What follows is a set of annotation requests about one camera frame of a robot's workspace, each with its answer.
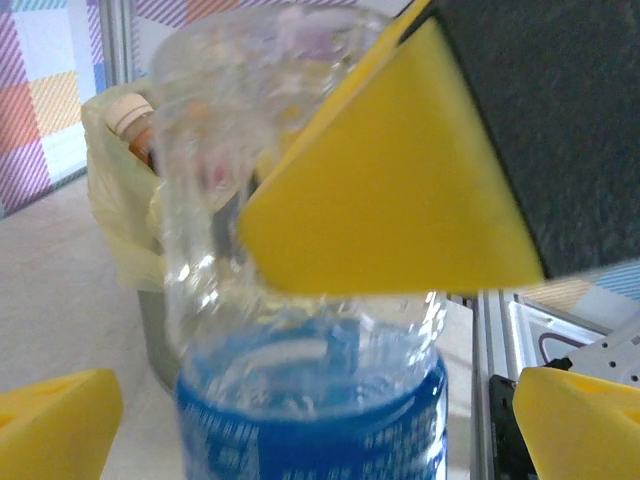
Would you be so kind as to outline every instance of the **plastic bag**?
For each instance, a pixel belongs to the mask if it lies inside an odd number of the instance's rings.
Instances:
[[[155,106],[150,90],[147,79],[108,89],[82,106],[82,124],[89,203],[116,262],[118,281],[136,290],[162,292],[160,180],[104,121],[105,109],[126,93],[139,93]]]

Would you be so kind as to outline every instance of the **trash bin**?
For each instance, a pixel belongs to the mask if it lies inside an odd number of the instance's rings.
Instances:
[[[155,105],[147,80],[110,88],[82,106],[87,140],[89,203],[116,263],[118,282],[137,290],[147,357],[158,380],[173,389],[179,360],[165,330],[164,262],[156,195],[160,181],[109,131],[104,112],[126,93]]]

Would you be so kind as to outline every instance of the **blue bottle label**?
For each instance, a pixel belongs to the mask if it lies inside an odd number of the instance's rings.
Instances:
[[[252,420],[176,385],[188,480],[444,480],[442,360],[410,395],[375,411],[313,422]]]

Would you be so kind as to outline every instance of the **plastic bottle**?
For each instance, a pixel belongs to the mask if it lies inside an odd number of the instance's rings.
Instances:
[[[445,297],[279,294],[235,236],[256,165],[278,156],[282,112],[308,118],[386,24],[358,8],[248,8],[183,29],[156,53],[167,330],[182,359],[188,480],[445,478],[447,375],[433,345]],[[282,32],[306,46],[275,48]]]
[[[105,121],[109,129],[129,145],[129,151],[151,170],[154,169],[151,148],[152,115],[153,107],[137,93],[120,97],[105,112]]]

